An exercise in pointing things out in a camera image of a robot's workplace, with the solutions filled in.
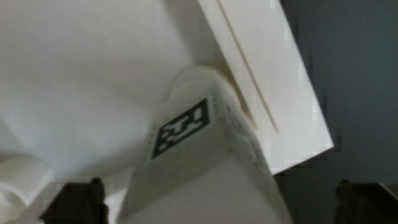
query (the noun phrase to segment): white ceiling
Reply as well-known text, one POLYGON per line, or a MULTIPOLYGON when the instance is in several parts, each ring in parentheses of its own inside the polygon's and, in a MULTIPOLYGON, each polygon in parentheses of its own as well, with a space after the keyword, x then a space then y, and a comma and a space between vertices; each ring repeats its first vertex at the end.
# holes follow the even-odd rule
POLYGON ((0 2, 0 157, 57 177, 133 162, 179 70, 226 67, 194 0, 0 2))

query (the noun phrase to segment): white surface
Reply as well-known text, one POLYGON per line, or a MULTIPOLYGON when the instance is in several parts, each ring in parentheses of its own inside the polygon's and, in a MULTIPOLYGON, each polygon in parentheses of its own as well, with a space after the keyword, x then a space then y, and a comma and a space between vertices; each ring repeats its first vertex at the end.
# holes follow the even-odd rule
POLYGON ((0 156, 57 178, 135 160, 181 69, 224 64, 195 1, 0 2, 0 156))
POLYGON ((263 197, 236 160, 227 159, 119 224, 288 224, 270 173, 266 183, 263 197))
POLYGON ((52 177, 48 164, 30 156, 11 157, 0 164, 0 223, 18 218, 52 177))
POLYGON ((281 2, 199 2, 277 173, 332 147, 281 2))

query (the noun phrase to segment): dark background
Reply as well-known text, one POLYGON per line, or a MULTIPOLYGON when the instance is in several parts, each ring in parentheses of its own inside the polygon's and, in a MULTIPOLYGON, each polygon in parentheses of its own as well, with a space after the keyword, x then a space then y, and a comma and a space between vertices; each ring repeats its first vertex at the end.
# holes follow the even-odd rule
POLYGON ((281 2, 336 147, 277 183, 295 224, 330 224, 341 179, 398 184, 398 1, 281 2))

